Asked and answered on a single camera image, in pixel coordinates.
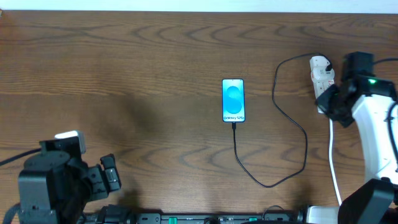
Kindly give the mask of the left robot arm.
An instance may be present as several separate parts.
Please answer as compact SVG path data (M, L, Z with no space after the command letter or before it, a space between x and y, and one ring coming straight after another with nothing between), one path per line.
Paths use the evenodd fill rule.
M121 188L113 154L88 167L66 151L42 152L28 158L18 176L20 202L5 214L21 223L76 223L88 202L107 198Z

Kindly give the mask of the blue Galaxy smartphone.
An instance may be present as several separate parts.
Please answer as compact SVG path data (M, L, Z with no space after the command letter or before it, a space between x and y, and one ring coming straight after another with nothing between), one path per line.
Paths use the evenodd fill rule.
M223 121L243 123L246 120L244 80L241 78L222 80Z

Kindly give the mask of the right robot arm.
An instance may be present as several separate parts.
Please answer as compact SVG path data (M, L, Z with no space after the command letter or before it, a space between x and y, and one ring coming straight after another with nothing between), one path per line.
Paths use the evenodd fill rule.
M331 62L310 59L318 111L347 128L356 123L364 157L364 184L337 207L309 206L303 223L397 223L397 92L378 78L372 54L345 55L340 85Z

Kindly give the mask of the white power strip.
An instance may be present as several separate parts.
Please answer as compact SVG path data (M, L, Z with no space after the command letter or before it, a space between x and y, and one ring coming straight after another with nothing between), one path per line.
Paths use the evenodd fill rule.
M328 68L330 65L331 62L324 56L314 56L310 59L310 76L316 99L335 83L335 71Z

